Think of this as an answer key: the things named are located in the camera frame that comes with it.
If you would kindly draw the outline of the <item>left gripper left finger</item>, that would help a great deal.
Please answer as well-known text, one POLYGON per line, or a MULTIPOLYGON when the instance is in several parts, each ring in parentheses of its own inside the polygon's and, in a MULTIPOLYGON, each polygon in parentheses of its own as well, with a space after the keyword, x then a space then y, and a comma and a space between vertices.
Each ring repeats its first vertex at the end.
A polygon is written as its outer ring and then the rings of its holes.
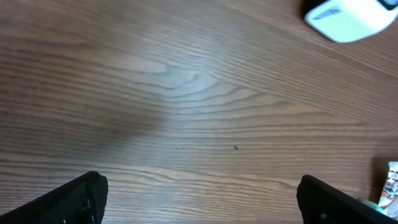
POLYGON ((107 178, 89 171, 1 215, 1 223, 101 223, 107 196, 107 178))

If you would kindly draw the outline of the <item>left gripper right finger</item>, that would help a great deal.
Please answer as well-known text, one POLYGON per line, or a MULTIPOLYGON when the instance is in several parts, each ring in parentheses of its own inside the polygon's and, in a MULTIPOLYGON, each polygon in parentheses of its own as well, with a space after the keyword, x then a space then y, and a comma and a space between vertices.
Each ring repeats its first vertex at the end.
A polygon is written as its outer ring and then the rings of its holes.
POLYGON ((304 224, 397 224, 397 221, 311 176, 297 187, 304 224))

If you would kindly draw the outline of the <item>beige snack bag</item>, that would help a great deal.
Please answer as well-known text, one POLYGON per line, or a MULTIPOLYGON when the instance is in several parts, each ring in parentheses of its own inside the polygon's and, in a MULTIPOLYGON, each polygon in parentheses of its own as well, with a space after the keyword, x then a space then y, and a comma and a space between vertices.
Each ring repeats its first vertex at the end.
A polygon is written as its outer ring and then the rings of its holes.
POLYGON ((397 220, 397 161, 389 162, 389 171, 378 206, 385 215, 397 220))

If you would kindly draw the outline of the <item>teal wipes packet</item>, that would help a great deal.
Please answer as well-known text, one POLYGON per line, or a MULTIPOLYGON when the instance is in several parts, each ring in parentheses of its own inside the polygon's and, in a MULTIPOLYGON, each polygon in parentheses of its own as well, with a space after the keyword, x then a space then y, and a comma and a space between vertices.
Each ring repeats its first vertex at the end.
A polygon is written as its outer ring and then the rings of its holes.
POLYGON ((369 200, 364 200, 364 201, 362 201, 362 203, 365 204, 365 205, 367 205, 367 206, 370 207, 371 209, 373 209, 373 210, 375 210, 375 211, 377 211, 377 212, 383 214, 383 215, 386 214, 385 211, 384 211, 378 204, 376 204, 376 203, 374 203, 374 202, 371 202, 371 201, 369 201, 369 200))

